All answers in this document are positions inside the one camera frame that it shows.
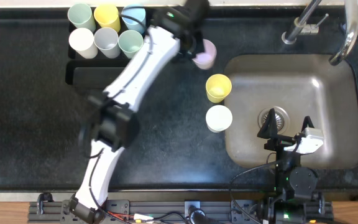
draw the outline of sink drain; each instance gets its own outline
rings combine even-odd
[[[285,112],[285,110],[283,110],[282,108],[277,106],[274,106],[273,108],[276,112],[277,131],[279,134],[282,134],[285,132],[285,130],[287,130],[290,119],[287,115],[287,112]],[[266,122],[266,118],[267,115],[269,114],[270,109],[266,108],[259,113],[258,122],[260,128]]]

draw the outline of sink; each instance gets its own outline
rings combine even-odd
[[[224,100],[233,115],[226,150],[243,167],[266,163],[272,151],[257,137],[269,109],[275,108],[279,134],[294,136],[310,116],[323,131],[324,145],[301,157],[313,169],[349,169],[358,165],[358,100],[352,68],[332,66],[329,55],[241,55],[224,74],[232,91]]]

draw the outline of white wall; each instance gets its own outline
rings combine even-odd
[[[74,3],[85,2],[97,6],[112,2],[117,6],[142,3],[146,6],[175,5],[184,0],[0,0],[0,7],[70,7]],[[209,0],[213,6],[299,6],[311,0]],[[323,0],[321,5],[343,5],[344,0]]]

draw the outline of chrome faucet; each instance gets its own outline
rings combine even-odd
[[[317,34],[318,26],[327,18],[326,15],[317,25],[307,28],[306,22],[310,15],[314,12],[321,0],[312,0],[306,9],[302,12],[300,17],[297,17],[288,32],[284,32],[282,40],[286,44],[294,44],[296,37],[302,34]],[[346,36],[345,41],[339,49],[338,53],[329,59],[331,65],[341,63],[352,50],[358,35],[358,4],[357,0],[344,0],[346,10]]]
[[[336,55],[329,59],[331,65],[337,65],[351,52],[358,36],[358,5],[357,0],[345,0],[346,10],[346,35]]]

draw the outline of white cup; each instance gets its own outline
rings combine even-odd
[[[98,54],[93,33],[87,28],[78,28],[71,32],[68,43],[84,58],[94,58]]]
[[[217,51],[211,41],[203,39],[203,43],[205,52],[197,54],[193,61],[200,69],[207,70],[214,65]]]
[[[133,8],[132,7],[142,7],[141,4],[130,4],[122,9],[121,14],[125,16],[131,16],[138,21],[141,21],[144,26],[146,26],[146,10],[141,8]],[[122,20],[125,22],[125,25],[130,30],[135,30],[141,34],[144,33],[144,26],[140,25],[138,22],[133,21],[132,19],[128,19],[123,17]]]
[[[119,36],[118,45],[128,58],[132,58],[143,46],[142,34],[134,30],[127,30]]]
[[[110,28],[101,28],[94,34],[94,44],[108,58],[116,58],[119,53],[118,34]]]
[[[233,121],[233,115],[229,108],[222,105],[216,105],[208,110],[205,120],[210,131],[219,133],[230,127]]]
[[[75,4],[69,8],[67,17],[68,20],[77,28],[87,28],[92,32],[96,29],[92,16],[92,9],[87,4]]]

